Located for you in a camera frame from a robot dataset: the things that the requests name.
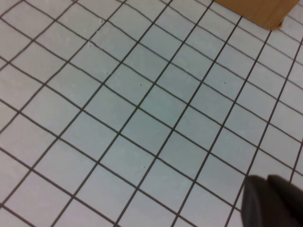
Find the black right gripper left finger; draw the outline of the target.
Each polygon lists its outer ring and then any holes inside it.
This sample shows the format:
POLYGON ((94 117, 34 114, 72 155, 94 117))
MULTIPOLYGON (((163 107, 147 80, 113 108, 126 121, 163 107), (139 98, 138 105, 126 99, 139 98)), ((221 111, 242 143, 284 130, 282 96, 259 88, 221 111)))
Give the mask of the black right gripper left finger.
POLYGON ((271 189, 266 180, 259 176, 249 176, 244 185, 241 219, 244 227, 265 227, 271 189))

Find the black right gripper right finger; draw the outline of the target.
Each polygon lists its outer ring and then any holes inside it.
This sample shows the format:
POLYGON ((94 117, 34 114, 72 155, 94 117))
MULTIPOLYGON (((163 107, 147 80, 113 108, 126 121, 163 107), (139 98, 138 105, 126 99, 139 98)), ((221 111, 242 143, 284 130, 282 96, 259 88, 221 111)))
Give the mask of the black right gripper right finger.
POLYGON ((269 175, 267 182, 278 194, 298 227, 303 226, 303 191, 278 175, 269 175))

